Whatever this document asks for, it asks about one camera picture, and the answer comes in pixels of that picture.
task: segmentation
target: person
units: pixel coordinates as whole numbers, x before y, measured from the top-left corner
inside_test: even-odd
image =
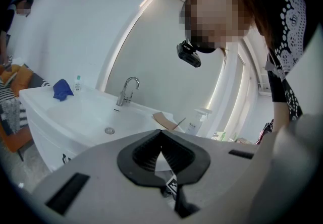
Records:
[[[14,18],[15,13],[18,15],[28,16],[31,12],[31,6],[34,0],[14,0],[6,10],[6,14],[4,16],[4,21],[0,26],[0,64],[8,63],[8,55],[7,55],[7,32],[11,27],[12,20]]]
[[[317,0],[185,0],[180,13],[192,46],[220,48],[238,42],[255,26],[268,47],[268,78],[274,104],[273,132],[302,115],[286,76],[319,24]]]

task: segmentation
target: black and white patterned top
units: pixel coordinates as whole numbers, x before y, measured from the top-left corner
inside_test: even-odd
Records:
[[[302,109],[286,76],[302,57],[319,20],[312,0],[261,0],[273,32],[274,49],[270,61],[279,76],[268,72],[273,102],[286,102],[290,120],[302,115]]]

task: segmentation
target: faucet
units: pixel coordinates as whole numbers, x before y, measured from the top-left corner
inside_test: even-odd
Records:
[[[126,89],[127,89],[128,83],[131,80],[135,80],[137,82],[137,89],[139,89],[139,79],[137,77],[130,77],[130,78],[128,78],[126,80],[125,85],[123,86],[123,90],[120,92],[120,95],[118,97],[118,101],[117,101],[117,105],[118,106],[122,106],[123,103],[124,103],[124,101],[130,103],[131,98],[132,98],[133,91],[131,92],[131,96],[126,98]]]

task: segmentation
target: black device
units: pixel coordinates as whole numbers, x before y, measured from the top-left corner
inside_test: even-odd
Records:
[[[198,68],[201,66],[201,59],[197,54],[197,51],[202,53],[211,53],[215,51],[215,48],[203,48],[199,44],[190,45],[187,40],[177,45],[177,55],[183,61],[189,63],[190,65]]]
[[[194,66],[201,66],[201,60],[194,47],[189,45],[186,40],[177,45],[177,54],[180,59]]]

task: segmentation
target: small bottle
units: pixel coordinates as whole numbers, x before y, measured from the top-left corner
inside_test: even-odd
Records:
[[[81,89],[82,89],[81,76],[78,75],[74,81],[74,88],[73,88],[74,94],[80,92]]]
[[[196,111],[195,117],[188,124],[188,127],[186,129],[185,133],[187,134],[196,135],[198,130],[201,128],[207,115],[212,113],[211,110],[208,110],[205,108],[195,109],[195,111]]]

